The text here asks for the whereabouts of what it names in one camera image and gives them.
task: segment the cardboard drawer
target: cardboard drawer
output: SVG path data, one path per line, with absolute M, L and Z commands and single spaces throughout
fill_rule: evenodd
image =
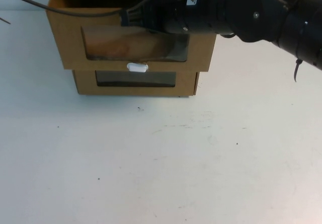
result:
M 49 6 L 82 13 L 104 13 L 136 0 L 50 0 Z M 47 12 L 65 69 L 128 71 L 144 62 L 149 71 L 208 71 L 215 35 L 151 34 L 120 27 L 119 15 L 80 18 Z
M 146 75 L 140 81 L 128 73 L 133 72 L 73 70 L 81 95 L 193 96 L 197 91 L 197 72 L 139 73 Z

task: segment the black cylinder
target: black cylinder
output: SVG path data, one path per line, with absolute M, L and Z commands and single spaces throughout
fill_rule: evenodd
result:
M 163 27 L 168 33 L 217 33 L 232 30 L 226 20 L 227 0 L 178 0 L 164 10 Z
M 322 69 L 322 0 L 287 0 L 292 6 L 275 44 Z

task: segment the black cable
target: black cable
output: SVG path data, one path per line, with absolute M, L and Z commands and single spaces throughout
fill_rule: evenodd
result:
M 122 12 L 123 10 L 128 10 L 128 9 L 131 9 L 131 8 L 134 8 L 134 7 L 135 8 L 140 7 L 144 3 L 146 3 L 148 0 L 142 0 L 141 2 L 139 2 L 139 3 L 135 4 L 135 5 L 132 5 L 130 7 L 118 9 L 118 10 L 115 10 L 115 11 L 112 11 L 112 12 L 100 13 L 100 14 L 74 13 L 74 12 L 68 12 L 68 11 L 65 11 L 65 10 L 55 9 L 55 8 L 46 6 L 44 4 L 40 4 L 38 2 L 35 2 L 33 0 L 21 0 L 21 1 L 24 1 L 24 2 L 26 2 L 28 4 L 36 6 L 38 8 L 42 8 L 42 9 L 45 9 L 45 10 L 48 10 L 48 11 L 51 11 L 51 12 L 54 12 L 54 13 L 58 13 L 58 14 L 64 14 L 64 15 L 73 16 L 73 17 L 98 18 L 98 17 L 107 17 L 107 16 L 116 15 L 116 14 L 119 14 L 120 12 Z

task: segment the white table surface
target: white table surface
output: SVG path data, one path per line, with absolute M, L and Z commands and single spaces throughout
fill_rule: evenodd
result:
M 45 13 L 0 17 L 0 223 L 322 222 L 319 70 L 218 37 L 195 97 L 79 96 Z

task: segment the screw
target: screw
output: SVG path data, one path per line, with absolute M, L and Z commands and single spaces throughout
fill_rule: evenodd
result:
M 260 17 L 260 13 L 254 12 L 253 17 L 254 17 L 254 19 L 258 19 Z

